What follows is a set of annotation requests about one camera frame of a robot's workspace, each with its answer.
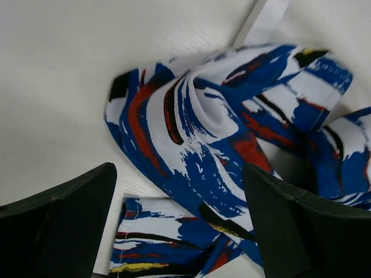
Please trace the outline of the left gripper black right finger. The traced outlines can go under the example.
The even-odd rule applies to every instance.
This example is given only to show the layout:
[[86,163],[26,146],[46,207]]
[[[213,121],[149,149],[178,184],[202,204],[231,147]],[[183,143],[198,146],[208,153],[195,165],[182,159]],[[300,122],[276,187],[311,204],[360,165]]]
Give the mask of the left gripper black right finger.
[[266,277],[370,277],[370,211],[247,164],[243,185]]

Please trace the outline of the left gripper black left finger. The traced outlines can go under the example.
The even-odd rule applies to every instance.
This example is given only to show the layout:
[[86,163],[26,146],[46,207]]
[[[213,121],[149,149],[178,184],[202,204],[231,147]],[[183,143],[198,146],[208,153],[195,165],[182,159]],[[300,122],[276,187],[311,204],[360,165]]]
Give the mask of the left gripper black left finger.
[[104,163],[1,206],[1,277],[91,277],[116,181]]

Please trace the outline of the blue white red patterned trousers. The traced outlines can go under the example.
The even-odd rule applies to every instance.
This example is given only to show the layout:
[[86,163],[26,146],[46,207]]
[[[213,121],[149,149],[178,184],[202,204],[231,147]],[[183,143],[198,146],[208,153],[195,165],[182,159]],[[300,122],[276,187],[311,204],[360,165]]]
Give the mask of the blue white red patterned trousers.
[[121,151],[164,199],[127,197],[109,277],[263,268],[242,170],[370,211],[370,108],[326,118],[352,82],[328,50],[253,45],[117,76],[105,111]]

